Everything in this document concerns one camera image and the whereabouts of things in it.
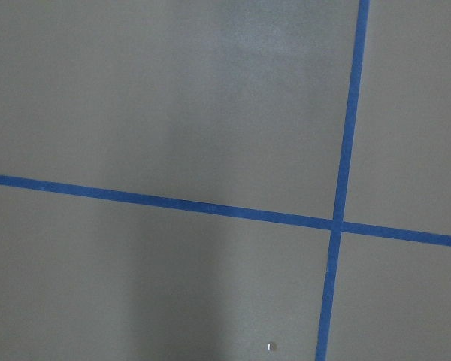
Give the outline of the blue tape grid lines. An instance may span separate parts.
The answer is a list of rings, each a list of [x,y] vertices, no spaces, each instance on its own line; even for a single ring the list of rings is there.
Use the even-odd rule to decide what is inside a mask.
[[[341,156],[338,165],[337,185],[334,194],[334,209],[330,219],[259,210],[254,208],[242,208],[231,205],[197,202],[185,199],[174,199],[140,193],[130,193],[119,190],[85,187],[75,184],[35,180],[31,178],[14,177],[3,174],[0,174],[0,185],[48,193],[80,196],[91,199],[104,199],[112,202],[146,205],[157,208],[191,211],[203,214],[214,214],[221,217],[277,223],[287,226],[300,226],[307,229],[322,229],[327,231],[329,233],[327,263],[319,314],[316,350],[314,355],[316,360],[325,360],[328,356],[328,341],[330,336],[331,316],[336,287],[337,266],[339,263],[341,237],[343,234],[368,235],[385,239],[411,241],[418,244],[433,244],[441,247],[451,247],[451,235],[419,232],[409,229],[397,229],[364,223],[351,223],[345,221],[344,219],[347,202],[347,188],[350,179],[350,165],[355,135],[356,115],[362,79],[362,65],[368,28],[369,7],[370,3],[368,1],[360,1],[356,15],[352,65],[350,69],[347,106],[341,140]]]

